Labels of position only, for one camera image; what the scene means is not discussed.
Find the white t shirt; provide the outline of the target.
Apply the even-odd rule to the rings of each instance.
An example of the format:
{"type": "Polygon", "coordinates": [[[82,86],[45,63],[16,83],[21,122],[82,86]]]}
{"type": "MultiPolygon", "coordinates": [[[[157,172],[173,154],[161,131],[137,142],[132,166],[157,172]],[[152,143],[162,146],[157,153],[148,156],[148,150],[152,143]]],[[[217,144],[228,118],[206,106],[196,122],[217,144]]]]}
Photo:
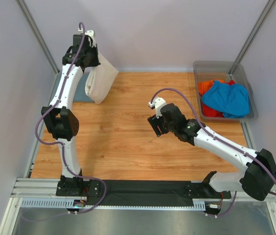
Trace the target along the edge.
{"type": "Polygon", "coordinates": [[[100,65],[93,67],[85,84],[86,95],[96,104],[107,97],[119,71],[99,52],[100,65]]]}

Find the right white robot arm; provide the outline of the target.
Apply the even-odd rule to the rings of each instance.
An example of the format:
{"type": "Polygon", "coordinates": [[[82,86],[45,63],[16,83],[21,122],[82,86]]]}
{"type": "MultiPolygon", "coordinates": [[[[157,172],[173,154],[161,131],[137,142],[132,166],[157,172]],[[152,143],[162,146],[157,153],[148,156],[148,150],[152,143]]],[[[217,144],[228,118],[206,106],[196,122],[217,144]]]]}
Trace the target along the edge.
{"type": "Polygon", "coordinates": [[[187,119],[173,103],[157,97],[148,103],[155,114],[148,118],[159,137],[172,133],[180,141],[208,150],[232,164],[239,171],[213,172],[202,184],[202,192],[212,198],[222,191],[244,191],[251,198],[263,201],[276,186],[276,163],[266,149],[256,151],[243,147],[214,132],[196,119],[187,119]]]}

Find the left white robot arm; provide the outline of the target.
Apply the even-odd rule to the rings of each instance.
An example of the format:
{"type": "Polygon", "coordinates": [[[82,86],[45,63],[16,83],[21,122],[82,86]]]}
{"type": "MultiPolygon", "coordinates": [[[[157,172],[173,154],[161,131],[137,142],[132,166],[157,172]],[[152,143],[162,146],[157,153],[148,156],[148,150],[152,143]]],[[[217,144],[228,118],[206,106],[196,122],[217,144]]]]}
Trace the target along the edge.
{"type": "Polygon", "coordinates": [[[100,64],[93,31],[75,34],[73,44],[62,58],[61,79],[55,95],[41,114],[48,132],[59,146],[62,173],[57,196],[80,196],[86,190],[82,170],[77,160],[75,137],[79,121],[72,112],[77,85],[88,67],[100,64]]]}

